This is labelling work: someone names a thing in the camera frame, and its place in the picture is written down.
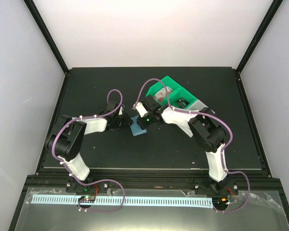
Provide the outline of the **blue leather card holder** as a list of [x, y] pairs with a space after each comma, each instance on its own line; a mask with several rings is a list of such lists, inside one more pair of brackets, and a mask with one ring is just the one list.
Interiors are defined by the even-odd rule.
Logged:
[[138, 116], [134, 116], [134, 117], [131, 118], [132, 124], [130, 125], [130, 128], [131, 128], [131, 132], [132, 132], [133, 136], [139, 136], [139, 135], [147, 133], [146, 129], [142, 129], [137, 124], [137, 118], [138, 118]]

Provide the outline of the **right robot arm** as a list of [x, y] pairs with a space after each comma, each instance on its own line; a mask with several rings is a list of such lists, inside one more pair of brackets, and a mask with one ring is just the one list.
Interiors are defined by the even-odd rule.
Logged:
[[136, 102], [133, 110], [139, 117], [137, 124], [146, 129], [151, 124], [175, 124], [185, 129], [188, 136], [205, 151], [209, 164], [209, 182], [207, 187], [215, 194], [227, 188], [227, 167], [224, 159], [226, 131], [213, 116], [211, 109], [188, 111], [174, 106], [160, 105], [149, 95]]

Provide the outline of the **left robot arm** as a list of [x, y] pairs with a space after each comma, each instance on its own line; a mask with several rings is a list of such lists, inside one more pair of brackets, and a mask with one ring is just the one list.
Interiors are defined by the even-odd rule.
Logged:
[[65, 167], [69, 176], [75, 179], [77, 187], [83, 192], [89, 192], [97, 184], [80, 154], [84, 136], [122, 130], [132, 124], [124, 106], [110, 102], [101, 114], [85, 117], [60, 116], [47, 136], [44, 147]]

